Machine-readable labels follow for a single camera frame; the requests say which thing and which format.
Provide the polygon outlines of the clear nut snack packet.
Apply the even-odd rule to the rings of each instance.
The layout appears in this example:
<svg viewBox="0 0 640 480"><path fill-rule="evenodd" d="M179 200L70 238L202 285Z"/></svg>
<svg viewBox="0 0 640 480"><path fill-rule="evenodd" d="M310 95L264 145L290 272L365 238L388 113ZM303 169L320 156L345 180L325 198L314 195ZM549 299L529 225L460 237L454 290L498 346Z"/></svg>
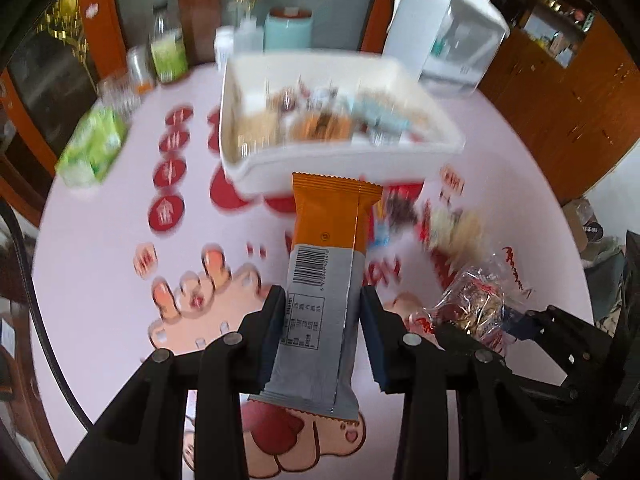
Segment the clear nut snack packet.
<svg viewBox="0 0 640 480"><path fill-rule="evenodd" d="M520 277L513 248L506 246L457 271L437 304L409 315L408 327L433 339L437 325L452 323L503 356L515 338L501 329L501 308L524 313L532 291Z"/></svg>

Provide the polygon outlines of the orange grey snack bar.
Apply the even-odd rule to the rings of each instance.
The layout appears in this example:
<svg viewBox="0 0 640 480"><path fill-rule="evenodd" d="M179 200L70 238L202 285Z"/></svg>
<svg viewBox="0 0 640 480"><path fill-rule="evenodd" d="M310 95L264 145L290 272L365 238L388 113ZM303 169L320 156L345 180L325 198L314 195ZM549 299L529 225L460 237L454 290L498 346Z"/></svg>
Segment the orange grey snack bar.
<svg viewBox="0 0 640 480"><path fill-rule="evenodd" d="M270 381L260 402L314 415L357 420L352 391L360 290L370 214L382 186L293 174L296 219L286 305Z"/></svg>

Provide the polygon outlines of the white blue snack packet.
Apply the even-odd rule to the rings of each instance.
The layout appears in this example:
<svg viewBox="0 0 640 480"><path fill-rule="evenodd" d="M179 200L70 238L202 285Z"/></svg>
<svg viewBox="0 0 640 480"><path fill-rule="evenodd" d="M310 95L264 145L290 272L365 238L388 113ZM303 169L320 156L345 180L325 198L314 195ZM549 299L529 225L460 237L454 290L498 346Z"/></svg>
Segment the white blue snack packet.
<svg viewBox="0 0 640 480"><path fill-rule="evenodd" d="M390 242L390 217L386 199L381 198L371 210L369 224L369 247L384 247Z"/></svg>

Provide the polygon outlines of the pink printed table mat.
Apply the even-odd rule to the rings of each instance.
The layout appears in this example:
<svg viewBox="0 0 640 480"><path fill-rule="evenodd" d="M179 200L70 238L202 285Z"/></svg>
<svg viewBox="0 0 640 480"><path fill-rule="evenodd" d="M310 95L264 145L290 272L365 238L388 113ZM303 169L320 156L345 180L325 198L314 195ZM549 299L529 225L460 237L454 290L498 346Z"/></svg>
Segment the pink printed table mat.
<svg viewBox="0 0 640 480"><path fill-rule="evenodd" d="M397 63L379 56L307 51L304 62L318 61L320 84L346 77L356 90L400 88ZM194 70L180 84L157 88L145 98L130 127L124 148L102 184L68 188L56 177L49 193L35 250L35 291L44 328L58 364L80 406L98 418L154 347L149 327L160 327L152 299L153 280L160 299L186 299L186 285L204 281L203 250L223 256L232 273L231 289L214 292L213 306L231 313L232 300L255 307L250 286L282 284L288 268L288 238L294 214L288 198L236 192L222 169L221 148L210 141L218 129L222 76L213 65ZM461 155L436 170L435 156L418 146L416 168L426 177L404 186L418 206L472 210L485 223L492 252L525 289L525 307L549 304L592 323L584 269L570 227L533 157L480 92L468 98L437 101L465 136ZM184 207L168 231L149 225L160 188L152 182L162 162L160 141L171 133L174 118L189 140L175 152L186 173L168 194ZM385 307L428 307L442 294L439 270L422 248L416 228L392 235L386 245L367 251L364 280L376 287ZM156 260L142 278L134 270L139 249L155 248ZM259 455L250 465L258 478L390 479L400 428L402 396L386 396L371 374L366 346L359 335L352 385L364 428L336 420L296 414L305 421L298 444L281 456ZM42 350L34 339L39 393L56 443L69 458L86 434L63 400Z"/></svg>

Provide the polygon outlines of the red chocolate snack packet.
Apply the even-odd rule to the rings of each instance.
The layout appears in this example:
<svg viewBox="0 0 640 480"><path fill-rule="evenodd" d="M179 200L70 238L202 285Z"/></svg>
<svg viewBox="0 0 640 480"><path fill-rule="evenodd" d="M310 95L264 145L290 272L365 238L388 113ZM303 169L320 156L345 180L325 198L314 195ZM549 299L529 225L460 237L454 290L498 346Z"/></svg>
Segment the red chocolate snack packet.
<svg viewBox="0 0 640 480"><path fill-rule="evenodd" d="M422 192L422 183L392 185L385 190L385 218L393 234L413 228L419 220L416 201Z"/></svg>

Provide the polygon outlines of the yellow noodle snack packet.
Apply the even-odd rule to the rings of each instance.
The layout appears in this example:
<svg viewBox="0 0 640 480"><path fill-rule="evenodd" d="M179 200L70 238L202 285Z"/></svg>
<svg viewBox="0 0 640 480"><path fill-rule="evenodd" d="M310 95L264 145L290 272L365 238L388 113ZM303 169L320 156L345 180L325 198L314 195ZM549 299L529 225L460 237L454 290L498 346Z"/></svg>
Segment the yellow noodle snack packet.
<svg viewBox="0 0 640 480"><path fill-rule="evenodd" d="M236 143L239 156L250 156L263 148L277 145L279 139L280 120L274 110L242 116L236 123Z"/></svg>

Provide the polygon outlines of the blue clear snack bag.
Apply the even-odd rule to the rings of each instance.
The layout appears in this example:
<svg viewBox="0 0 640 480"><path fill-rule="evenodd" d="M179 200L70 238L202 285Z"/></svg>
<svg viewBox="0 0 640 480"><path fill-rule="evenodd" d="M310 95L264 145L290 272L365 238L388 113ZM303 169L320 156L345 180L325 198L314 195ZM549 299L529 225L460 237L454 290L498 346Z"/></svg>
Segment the blue clear snack bag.
<svg viewBox="0 0 640 480"><path fill-rule="evenodd" d="M388 92L361 91L348 101L349 115L374 145L397 144L403 134L427 132L431 118Z"/></svg>

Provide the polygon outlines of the green wet wipes pack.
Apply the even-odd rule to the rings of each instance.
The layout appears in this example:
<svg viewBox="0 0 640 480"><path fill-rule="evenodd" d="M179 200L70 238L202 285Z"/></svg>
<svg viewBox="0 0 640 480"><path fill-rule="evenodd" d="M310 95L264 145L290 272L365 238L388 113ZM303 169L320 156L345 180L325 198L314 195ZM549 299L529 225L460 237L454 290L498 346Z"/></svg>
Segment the green wet wipes pack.
<svg viewBox="0 0 640 480"><path fill-rule="evenodd" d="M95 107L80 118L56 163L68 188L101 184L124 146L126 122L111 107Z"/></svg>

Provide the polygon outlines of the clear glass cup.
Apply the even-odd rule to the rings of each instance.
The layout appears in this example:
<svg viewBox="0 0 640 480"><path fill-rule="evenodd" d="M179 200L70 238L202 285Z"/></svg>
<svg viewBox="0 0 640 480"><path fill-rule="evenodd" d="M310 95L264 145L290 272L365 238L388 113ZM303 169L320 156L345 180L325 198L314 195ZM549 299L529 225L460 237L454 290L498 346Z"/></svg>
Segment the clear glass cup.
<svg viewBox="0 0 640 480"><path fill-rule="evenodd" d="M142 99L131 85L126 70L118 70L101 79L96 92L103 107L108 107L130 124L132 115L141 106Z"/></svg>

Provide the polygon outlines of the small metal can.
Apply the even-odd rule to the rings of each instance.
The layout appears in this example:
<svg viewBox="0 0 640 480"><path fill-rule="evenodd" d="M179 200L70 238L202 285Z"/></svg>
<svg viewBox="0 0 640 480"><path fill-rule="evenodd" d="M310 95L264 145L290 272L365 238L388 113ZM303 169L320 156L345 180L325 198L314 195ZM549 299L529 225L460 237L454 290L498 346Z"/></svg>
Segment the small metal can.
<svg viewBox="0 0 640 480"><path fill-rule="evenodd" d="M130 84L134 91L143 96L155 87L155 77L149 63L149 51L144 44L127 52L127 67Z"/></svg>

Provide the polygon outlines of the white pill bottle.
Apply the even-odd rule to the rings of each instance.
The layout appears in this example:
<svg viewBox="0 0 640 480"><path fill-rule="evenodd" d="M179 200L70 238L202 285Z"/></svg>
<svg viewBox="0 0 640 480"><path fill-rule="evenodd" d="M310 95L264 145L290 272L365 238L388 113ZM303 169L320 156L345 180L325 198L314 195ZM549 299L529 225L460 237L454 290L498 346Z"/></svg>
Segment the white pill bottle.
<svg viewBox="0 0 640 480"><path fill-rule="evenodd" d="M216 29L214 37L214 55L217 70L221 73L226 68L228 58L234 51L234 27L220 26Z"/></svg>

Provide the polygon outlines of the clear squeeze wash bottle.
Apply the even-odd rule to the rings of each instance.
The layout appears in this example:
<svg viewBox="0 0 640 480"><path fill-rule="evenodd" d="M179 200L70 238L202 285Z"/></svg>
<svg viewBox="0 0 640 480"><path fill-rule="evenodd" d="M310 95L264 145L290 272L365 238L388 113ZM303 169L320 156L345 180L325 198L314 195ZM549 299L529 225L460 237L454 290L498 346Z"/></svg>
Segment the clear squeeze wash bottle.
<svg viewBox="0 0 640 480"><path fill-rule="evenodd" d="M245 13L235 27L233 54L258 53L264 50L264 29L250 12Z"/></svg>

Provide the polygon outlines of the white storage box appliance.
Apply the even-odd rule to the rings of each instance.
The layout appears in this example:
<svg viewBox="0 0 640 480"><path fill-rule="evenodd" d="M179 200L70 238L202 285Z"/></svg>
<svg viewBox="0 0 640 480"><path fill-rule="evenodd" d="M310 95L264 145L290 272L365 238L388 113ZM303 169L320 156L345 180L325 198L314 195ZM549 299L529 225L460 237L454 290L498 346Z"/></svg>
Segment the white storage box appliance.
<svg viewBox="0 0 640 480"><path fill-rule="evenodd" d="M472 92L507 36L463 0L400 0L382 55L434 92Z"/></svg>

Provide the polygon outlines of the glass bottle green label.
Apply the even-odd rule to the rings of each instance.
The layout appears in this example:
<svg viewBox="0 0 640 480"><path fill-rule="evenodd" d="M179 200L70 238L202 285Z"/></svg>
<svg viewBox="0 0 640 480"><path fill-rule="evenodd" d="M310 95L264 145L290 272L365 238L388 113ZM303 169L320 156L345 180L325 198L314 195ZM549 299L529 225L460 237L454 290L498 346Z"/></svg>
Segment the glass bottle green label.
<svg viewBox="0 0 640 480"><path fill-rule="evenodd" d="M160 84L172 84L189 70L183 31L166 0L153 6L150 51L156 78Z"/></svg>

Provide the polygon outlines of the wooden glass door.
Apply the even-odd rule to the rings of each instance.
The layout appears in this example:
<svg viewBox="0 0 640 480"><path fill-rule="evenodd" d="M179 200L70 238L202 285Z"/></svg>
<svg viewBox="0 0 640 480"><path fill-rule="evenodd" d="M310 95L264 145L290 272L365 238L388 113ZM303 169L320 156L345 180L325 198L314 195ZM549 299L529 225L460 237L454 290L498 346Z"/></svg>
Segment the wooden glass door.
<svg viewBox="0 0 640 480"><path fill-rule="evenodd" d="M245 0L1 0L1 194L32 223L41 219L58 156L98 96L122 75L127 52L151 39L166 4L193 66L214 57L222 25L238 24ZM258 21L273 10L307 11L317 48L378 52L392 0L255 0Z"/></svg>

